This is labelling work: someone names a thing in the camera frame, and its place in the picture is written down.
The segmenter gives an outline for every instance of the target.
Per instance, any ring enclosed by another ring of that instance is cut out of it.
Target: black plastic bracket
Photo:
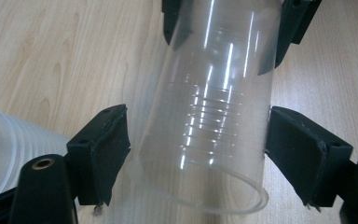
[[[278,67],[291,43],[299,44],[322,0],[285,0],[282,4],[275,67]],[[162,0],[164,37],[170,45],[182,0]]]
[[[358,163],[352,146],[300,113],[273,106],[266,154],[281,170],[304,205],[331,207],[344,200],[343,224],[358,223]]]
[[[283,61],[290,44],[300,44],[322,0],[285,0],[282,5],[275,67]]]
[[[9,223],[77,223],[65,159],[45,155],[21,168]]]
[[[66,144],[65,158],[80,204],[109,205],[117,174],[130,152],[126,112],[125,105],[103,110]]]
[[[266,149],[304,205],[333,205],[335,178],[351,156],[351,145],[300,113],[273,106]]]

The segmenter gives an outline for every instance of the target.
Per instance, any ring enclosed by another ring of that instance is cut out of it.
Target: clear plastic cup
[[[183,0],[130,175],[204,212],[262,209],[277,0]]]
[[[16,187],[21,167],[45,154],[66,154],[69,138],[0,112],[0,193]]]

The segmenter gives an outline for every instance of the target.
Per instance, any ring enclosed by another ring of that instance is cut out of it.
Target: light wood surface
[[[160,0],[0,0],[0,110],[73,136],[97,112],[129,108],[136,148],[167,45]],[[274,74],[273,105],[297,110],[354,146],[358,160],[358,0],[323,1],[301,45]],[[80,223],[339,223],[342,201],[308,210],[266,159],[267,207],[200,214],[135,189],[121,172],[111,206]]]

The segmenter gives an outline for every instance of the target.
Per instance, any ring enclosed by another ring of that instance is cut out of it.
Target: stacked plastic cups
[[[16,187],[24,163],[66,154],[69,138],[0,112],[0,193]]]

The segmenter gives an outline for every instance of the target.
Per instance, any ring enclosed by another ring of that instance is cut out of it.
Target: metal ring
[[[44,158],[41,159],[39,161],[36,161],[33,165],[32,168],[34,170],[43,170],[48,168],[49,166],[51,166],[52,164],[54,164],[54,160],[52,158]]]

